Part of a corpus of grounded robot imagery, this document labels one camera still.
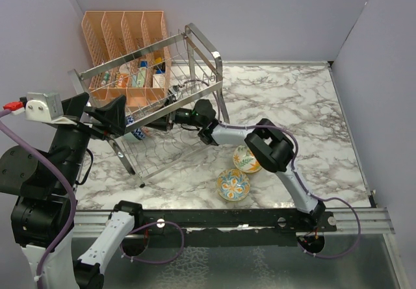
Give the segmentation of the blue orange floral bowl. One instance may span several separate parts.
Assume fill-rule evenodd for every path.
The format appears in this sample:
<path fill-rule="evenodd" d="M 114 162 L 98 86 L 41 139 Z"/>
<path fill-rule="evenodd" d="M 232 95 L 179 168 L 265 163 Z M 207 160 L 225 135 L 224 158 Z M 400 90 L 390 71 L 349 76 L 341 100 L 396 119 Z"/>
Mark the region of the blue orange floral bowl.
<path fill-rule="evenodd" d="M 216 191 L 226 201 L 242 201 L 250 192 L 250 180 L 247 174 L 238 169 L 224 170 L 217 177 Z"/>

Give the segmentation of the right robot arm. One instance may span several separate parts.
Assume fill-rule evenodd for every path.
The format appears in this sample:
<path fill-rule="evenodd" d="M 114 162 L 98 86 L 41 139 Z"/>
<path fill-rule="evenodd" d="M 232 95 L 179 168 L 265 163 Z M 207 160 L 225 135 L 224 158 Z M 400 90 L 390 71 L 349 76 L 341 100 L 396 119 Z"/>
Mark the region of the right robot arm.
<path fill-rule="evenodd" d="M 147 127 L 168 131 L 174 125 L 198 128 L 198 136 L 206 145 L 246 145 L 259 165 L 271 172 L 283 183 L 298 211 L 298 222 L 305 231 L 314 231 L 322 223 L 325 204 L 315 197 L 299 174 L 295 158 L 297 144 L 288 133 L 263 118 L 255 125 L 238 126 L 222 123 L 216 117 L 211 102 L 196 101 L 194 108 L 179 108 L 159 116 Z"/>

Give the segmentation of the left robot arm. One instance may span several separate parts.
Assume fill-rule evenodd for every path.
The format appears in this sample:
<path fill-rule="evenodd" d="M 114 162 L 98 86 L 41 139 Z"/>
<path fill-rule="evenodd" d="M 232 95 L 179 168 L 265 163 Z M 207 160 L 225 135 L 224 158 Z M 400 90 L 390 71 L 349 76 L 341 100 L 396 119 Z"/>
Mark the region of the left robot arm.
<path fill-rule="evenodd" d="M 96 241 L 78 259 L 72 257 L 75 190 L 88 143 L 125 132 L 124 95 L 99 108 L 89 106 L 89 98 L 87 93 L 66 100 L 56 93 L 29 93 L 1 111 L 2 116 L 22 113 L 29 121 L 56 128 L 45 152 L 1 127 L 15 142 L 1 157 L 1 191 L 17 197 L 12 231 L 37 288 L 102 288 L 113 254 L 129 233 L 143 228 L 142 206 L 120 201 Z"/>

